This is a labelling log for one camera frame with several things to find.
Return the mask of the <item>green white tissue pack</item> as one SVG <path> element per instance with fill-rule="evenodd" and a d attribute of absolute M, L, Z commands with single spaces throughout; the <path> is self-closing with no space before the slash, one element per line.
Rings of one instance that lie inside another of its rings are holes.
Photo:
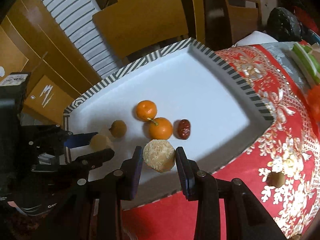
<path fill-rule="evenodd" d="M 309 85 L 319 85 L 319 44 L 300 44 L 295 42 L 291 56 L 307 79 Z"/>

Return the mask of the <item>red plastic bag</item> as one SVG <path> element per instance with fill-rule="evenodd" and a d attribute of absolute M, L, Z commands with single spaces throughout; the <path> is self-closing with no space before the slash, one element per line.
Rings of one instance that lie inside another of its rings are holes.
<path fill-rule="evenodd" d="M 320 85 L 316 85 L 308 91 L 307 102 L 313 118 L 320 122 Z"/>

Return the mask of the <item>tan longan fruit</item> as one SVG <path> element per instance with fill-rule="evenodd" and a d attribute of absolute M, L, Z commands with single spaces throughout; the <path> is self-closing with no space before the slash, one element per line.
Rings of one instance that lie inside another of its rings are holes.
<path fill-rule="evenodd" d="M 122 138 L 127 132 L 127 126 L 122 120 L 116 120 L 112 123 L 109 131 L 114 138 Z"/>

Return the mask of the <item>black plastic bag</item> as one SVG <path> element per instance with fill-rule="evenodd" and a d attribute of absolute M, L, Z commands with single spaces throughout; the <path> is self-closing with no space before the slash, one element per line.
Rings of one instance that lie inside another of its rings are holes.
<path fill-rule="evenodd" d="M 302 31 L 296 16 L 284 7 L 276 7 L 270 12 L 266 32 L 279 42 L 302 40 Z"/>

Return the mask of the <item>white tray striped rim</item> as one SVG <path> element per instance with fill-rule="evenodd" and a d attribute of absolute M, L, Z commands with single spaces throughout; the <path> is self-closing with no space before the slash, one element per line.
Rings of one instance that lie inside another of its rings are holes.
<path fill-rule="evenodd" d="M 73 133 L 106 132 L 115 120 L 127 125 L 113 143 L 115 156 L 89 175 L 102 178 L 149 141 L 147 125 L 135 115 L 150 100 L 173 125 L 191 124 L 190 137 L 170 137 L 200 169 L 215 172 L 234 161 L 273 124 L 260 96 L 225 60 L 193 38 L 146 55 L 101 80 L 64 111 Z"/>

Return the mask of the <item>small orange with stem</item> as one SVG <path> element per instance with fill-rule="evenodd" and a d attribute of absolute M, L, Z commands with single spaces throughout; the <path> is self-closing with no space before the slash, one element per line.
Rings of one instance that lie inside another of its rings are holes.
<path fill-rule="evenodd" d="M 148 134 L 151 139 L 168 140 L 173 134 L 173 125 L 163 117 L 149 120 Z"/>

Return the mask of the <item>wooden folding chair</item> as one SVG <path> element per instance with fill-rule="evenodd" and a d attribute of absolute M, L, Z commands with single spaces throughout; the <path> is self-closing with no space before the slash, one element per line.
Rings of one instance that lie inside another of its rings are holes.
<path fill-rule="evenodd" d="M 233 0 L 251 2 L 253 8 L 232 5 L 231 0 L 223 0 L 223 12 L 227 19 L 227 26 L 230 33 L 230 42 L 235 44 L 253 31 L 261 30 L 262 15 L 260 0 Z"/>

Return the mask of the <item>red gold floral tablecloth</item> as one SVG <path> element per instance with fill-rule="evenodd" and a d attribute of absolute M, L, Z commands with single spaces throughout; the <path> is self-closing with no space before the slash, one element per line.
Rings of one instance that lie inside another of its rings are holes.
<path fill-rule="evenodd" d="M 225 166 L 199 163 L 216 178 L 242 179 L 287 238 L 306 232 L 319 211 L 319 130 L 304 96 L 309 85 L 291 59 L 291 47 L 274 43 L 217 52 L 259 94 L 274 122 Z"/>

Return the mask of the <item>yellow wooden chair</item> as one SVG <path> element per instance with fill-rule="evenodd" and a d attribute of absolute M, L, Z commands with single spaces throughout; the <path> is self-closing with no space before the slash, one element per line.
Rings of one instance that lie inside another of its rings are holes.
<path fill-rule="evenodd" d="M 182 0 L 117 0 L 95 13 L 93 22 L 120 60 L 190 33 Z"/>

